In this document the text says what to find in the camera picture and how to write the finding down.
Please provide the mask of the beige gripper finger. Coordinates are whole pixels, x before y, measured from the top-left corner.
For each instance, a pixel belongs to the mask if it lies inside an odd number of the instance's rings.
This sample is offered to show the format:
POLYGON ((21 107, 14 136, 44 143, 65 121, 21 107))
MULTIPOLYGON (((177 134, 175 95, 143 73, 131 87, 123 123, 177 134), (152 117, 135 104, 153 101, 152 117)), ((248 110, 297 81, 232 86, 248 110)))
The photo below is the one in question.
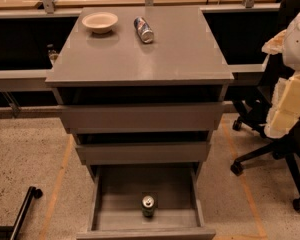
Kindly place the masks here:
POLYGON ((300 118, 300 72, 289 79, 280 78, 272 95, 272 106, 266 118, 264 132, 278 139, 286 135, 300 118))
POLYGON ((283 43, 286 35, 286 30, 282 30, 276 34, 273 38, 267 41, 261 48, 261 51, 270 54, 276 55, 283 52, 283 43))

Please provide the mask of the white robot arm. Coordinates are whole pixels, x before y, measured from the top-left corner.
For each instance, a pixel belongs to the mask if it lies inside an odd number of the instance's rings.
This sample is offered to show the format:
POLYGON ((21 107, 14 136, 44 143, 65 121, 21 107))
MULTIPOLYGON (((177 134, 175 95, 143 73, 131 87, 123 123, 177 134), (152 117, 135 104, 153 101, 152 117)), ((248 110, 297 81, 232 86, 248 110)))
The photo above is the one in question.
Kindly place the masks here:
POLYGON ((300 118, 300 12, 276 36, 267 41, 262 51, 282 54, 283 64, 294 70, 287 80, 280 78, 275 85, 264 132, 267 137, 281 138, 300 118))

